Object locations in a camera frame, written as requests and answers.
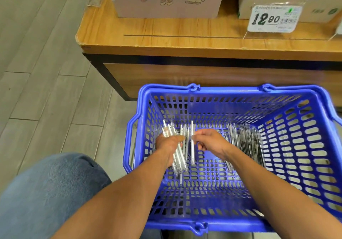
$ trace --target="denim pants leg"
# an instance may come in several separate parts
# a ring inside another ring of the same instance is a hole
[[[106,172],[86,155],[45,158],[17,176],[1,195],[0,238],[50,238],[109,184]],[[160,232],[144,230],[141,238],[160,238]]]

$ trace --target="wooden display counter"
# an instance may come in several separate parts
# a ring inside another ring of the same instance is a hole
[[[104,0],[87,8],[76,40],[125,100],[147,83],[318,84],[342,107],[342,40],[328,41],[342,14],[328,24],[299,23],[290,34],[246,35],[237,8],[237,0],[223,0],[215,19],[120,19]]]

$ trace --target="pen bundle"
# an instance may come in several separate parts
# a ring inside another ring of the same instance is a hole
[[[162,132],[164,137],[169,137],[172,135],[183,135],[185,136],[185,140],[181,143],[178,143],[176,151],[173,154],[173,163],[172,169],[174,174],[177,176],[179,174],[180,184],[183,184],[183,172],[188,172],[188,166],[186,164],[188,159],[188,151],[189,147],[191,150],[191,164],[195,164],[195,143],[191,139],[191,137],[195,133],[194,122],[188,124],[181,124],[179,128],[179,132],[175,129],[174,123],[166,124],[166,121],[163,120],[163,128]]]
[[[240,124],[237,128],[235,123],[227,123],[226,127],[223,137],[265,168],[263,140],[259,131],[250,124]],[[226,165],[229,172],[234,171],[231,163],[226,161]]]

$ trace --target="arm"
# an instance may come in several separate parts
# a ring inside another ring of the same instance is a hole
[[[157,150],[84,204],[52,237],[136,238],[143,232],[165,170],[183,136],[156,139]]]
[[[193,139],[199,149],[229,161],[282,239],[338,238],[342,224],[300,190],[269,172],[228,143],[214,129],[202,129]]]

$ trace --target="blue shopping basket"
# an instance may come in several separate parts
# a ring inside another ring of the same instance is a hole
[[[342,146],[333,120],[342,125],[330,96],[316,85],[200,87],[150,84],[139,91],[135,116],[128,122],[123,166],[127,173],[133,124],[138,120],[134,166],[151,153],[162,120],[176,125],[194,120],[196,129],[225,131],[228,121],[250,123],[260,131],[267,170],[300,189],[342,220]],[[236,172],[209,151],[196,151],[180,186],[166,170],[147,228],[269,232]]]

